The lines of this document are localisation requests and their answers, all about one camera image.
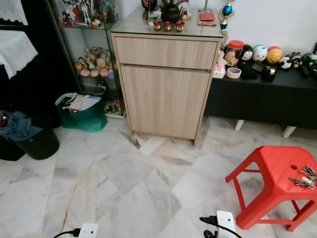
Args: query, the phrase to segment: green bag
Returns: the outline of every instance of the green bag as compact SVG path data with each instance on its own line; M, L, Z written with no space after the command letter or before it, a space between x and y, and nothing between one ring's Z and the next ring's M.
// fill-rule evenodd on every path
M58 106L65 97L71 98L72 96L73 93L63 94L55 102L62 125L66 128L82 129L89 132L101 131L108 122L105 117L104 104L102 101L99 100L88 109L76 113L71 113Z

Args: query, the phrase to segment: black cable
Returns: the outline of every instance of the black cable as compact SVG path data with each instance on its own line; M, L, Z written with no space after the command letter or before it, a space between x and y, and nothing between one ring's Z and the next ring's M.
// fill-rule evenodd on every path
M64 235L64 234L71 234L74 237L79 237L79 233L80 233L80 228L76 228L76 229L73 229L72 231L59 233L58 235L54 236L53 238L57 238L57 237Z
M218 221L217 221L217 217L216 216L210 216L208 218L200 217L199 220L201 220L202 222L205 222L207 224L213 225L215 227L219 227L219 228L221 228L221 229L223 229L225 231L228 231L228 232L234 234L237 238L242 238L238 233L234 232L233 230L230 230L227 227L223 227L221 225L218 225Z

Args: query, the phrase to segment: red plastic stool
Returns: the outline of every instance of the red plastic stool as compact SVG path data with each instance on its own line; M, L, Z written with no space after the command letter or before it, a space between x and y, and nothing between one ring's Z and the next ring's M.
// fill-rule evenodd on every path
M258 164L260 170L247 170L252 163ZM229 176L226 181L234 181L237 190L241 213L237 216L237 225L249 229L256 223L284 224L288 231L293 231L314 211L317 210L317 188L310 190L297 186L289 177L302 180L304 176L299 170L310 165L317 171L317 163L313 156L300 147L262 146L252 152ZM263 191L246 207L237 176L241 172L262 173ZM261 220L281 202L291 200L297 212L290 220ZM299 209L295 200L309 200Z

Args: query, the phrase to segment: white towel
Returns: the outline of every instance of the white towel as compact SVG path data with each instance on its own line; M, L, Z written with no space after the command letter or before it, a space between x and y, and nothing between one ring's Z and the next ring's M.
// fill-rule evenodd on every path
M0 30L0 64L9 78L21 71L38 54L23 31Z
M0 0L0 18L28 25L21 0Z

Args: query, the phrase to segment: cabinet glass top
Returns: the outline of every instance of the cabinet glass top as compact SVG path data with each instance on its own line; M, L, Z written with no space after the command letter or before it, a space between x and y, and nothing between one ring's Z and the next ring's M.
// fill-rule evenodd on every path
M155 31L154 28L150 28L148 22L145 20L147 11L145 11L144 8L139 7L128 17L126 17L117 27L115 27L112 32L151 35L222 37L217 10L213 8L212 11L215 13L217 19L216 26L197 25L198 8L191 8L192 17L191 19L184 21L185 28L183 32L177 32L175 26L170 32L166 32L163 27L160 31Z

